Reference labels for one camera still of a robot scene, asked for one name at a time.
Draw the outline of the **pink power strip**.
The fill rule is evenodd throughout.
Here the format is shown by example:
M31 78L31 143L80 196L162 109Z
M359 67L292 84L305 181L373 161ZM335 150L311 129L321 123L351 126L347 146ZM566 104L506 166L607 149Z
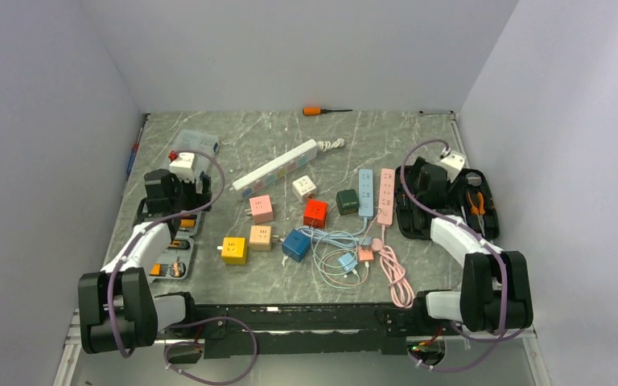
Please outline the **pink power strip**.
M379 200L377 222L381 226L389 227L393 223L393 208L395 173L394 170L383 168L380 174Z

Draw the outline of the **light blue power strip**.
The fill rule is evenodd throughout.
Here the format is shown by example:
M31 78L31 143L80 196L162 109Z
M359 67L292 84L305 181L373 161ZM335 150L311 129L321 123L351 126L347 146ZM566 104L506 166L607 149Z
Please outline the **light blue power strip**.
M371 220L374 216L374 199L373 199L373 170L359 169L358 170L358 199L359 209L358 215L367 220Z

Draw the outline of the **pink round plug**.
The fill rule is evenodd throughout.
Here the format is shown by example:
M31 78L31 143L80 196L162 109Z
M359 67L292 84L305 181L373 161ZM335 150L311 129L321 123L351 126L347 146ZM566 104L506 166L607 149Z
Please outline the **pink round plug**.
M376 252L380 252L385 247L384 242L380 238L373 238L371 249Z

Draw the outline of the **yellow cube adapter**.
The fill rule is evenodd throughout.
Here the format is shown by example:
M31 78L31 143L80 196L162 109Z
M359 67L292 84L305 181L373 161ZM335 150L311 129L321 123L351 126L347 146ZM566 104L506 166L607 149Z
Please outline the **yellow cube adapter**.
M220 258L226 265L246 265L248 256L247 240L244 237L226 236L217 247Z

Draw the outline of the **dark green cube charger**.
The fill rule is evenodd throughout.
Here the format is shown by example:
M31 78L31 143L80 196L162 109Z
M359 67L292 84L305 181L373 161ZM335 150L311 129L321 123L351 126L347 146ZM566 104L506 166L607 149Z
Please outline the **dark green cube charger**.
M359 211L359 195L354 189L338 191L336 193L336 206L341 216L357 213Z

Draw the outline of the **small pink plug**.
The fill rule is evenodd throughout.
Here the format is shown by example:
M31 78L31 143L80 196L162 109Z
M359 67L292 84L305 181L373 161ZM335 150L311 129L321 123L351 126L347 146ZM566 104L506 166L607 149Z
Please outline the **small pink plug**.
M370 264L374 261L373 250L369 245L361 245L357 248L357 260L360 264Z

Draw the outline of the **pink cube adapter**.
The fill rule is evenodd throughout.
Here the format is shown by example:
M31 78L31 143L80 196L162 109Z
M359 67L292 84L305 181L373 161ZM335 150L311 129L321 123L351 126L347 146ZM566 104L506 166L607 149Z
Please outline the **pink cube adapter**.
M269 195L261 195L249 199L249 208L245 214L252 218L255 224L264 224L274 220L274 210Z

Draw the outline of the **peach cube charger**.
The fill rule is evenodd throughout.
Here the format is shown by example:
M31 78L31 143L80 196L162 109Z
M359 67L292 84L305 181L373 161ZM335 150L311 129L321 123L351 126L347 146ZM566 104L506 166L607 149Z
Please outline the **peach cube charger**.
M253 251L269 252L278 240L269 225L252 225L249 233L249 248Z

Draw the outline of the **light blue charger plug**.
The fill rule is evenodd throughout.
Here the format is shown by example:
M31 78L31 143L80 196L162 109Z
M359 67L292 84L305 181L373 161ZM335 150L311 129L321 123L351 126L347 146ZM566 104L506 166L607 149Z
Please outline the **light blue charger plug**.
M342 270L348 273L356 268L357 259L352 253L345 253L338 258L338 263Z

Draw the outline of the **white round plug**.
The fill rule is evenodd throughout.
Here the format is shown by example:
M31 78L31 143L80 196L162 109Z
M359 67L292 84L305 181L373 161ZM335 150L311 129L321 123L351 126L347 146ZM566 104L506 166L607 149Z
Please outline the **white round plug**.
M345 146L344 138L337 138L334 141L317 141L317 146L322 152L339 149Z

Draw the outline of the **red cube adapter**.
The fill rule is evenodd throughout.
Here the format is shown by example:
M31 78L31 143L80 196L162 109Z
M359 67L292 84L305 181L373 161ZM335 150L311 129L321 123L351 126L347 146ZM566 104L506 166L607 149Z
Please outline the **red cube adapter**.
M327 203L316 199L309 199L306 202L305 211L303 213L303 225L311 228L324 229L327 217Z

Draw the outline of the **white power strip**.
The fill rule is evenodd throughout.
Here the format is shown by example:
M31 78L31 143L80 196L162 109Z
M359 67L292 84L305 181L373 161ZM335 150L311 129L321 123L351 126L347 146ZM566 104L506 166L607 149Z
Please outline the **white power strip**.
M313 139L306 141L233 181L229 190L235 192L239 200L249 198L252 194L309 163L316 158L318 153L319 143Z

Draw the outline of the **white cube charger with picture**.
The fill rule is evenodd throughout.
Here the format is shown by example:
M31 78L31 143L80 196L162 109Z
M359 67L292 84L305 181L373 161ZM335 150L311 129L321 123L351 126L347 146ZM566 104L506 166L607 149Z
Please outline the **white cube charger with picture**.
M306 203L309 199L314 199L318 193L318 187L308 175L304 175L293 181L292 191L300 203Z

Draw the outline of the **blue cube charger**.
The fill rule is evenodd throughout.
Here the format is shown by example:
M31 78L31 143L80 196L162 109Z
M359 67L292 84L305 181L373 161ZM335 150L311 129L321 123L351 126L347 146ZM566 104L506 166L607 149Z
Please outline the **blue cube charger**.
M281 247L285 257L300 263L311 249L311 238L293 229L284 238Z

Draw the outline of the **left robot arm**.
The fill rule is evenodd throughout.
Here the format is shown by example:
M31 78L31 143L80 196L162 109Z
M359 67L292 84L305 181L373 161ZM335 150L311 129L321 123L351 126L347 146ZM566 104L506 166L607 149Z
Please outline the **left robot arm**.
M154 296L148 277L175 240L182 220L209 211L217 199L205 173L188 182L167 169L144 176L131 237L103 269L77 285L80 341L88 354L119 351L127 358L169 328L180 338L197 331L199 315L187 292Z

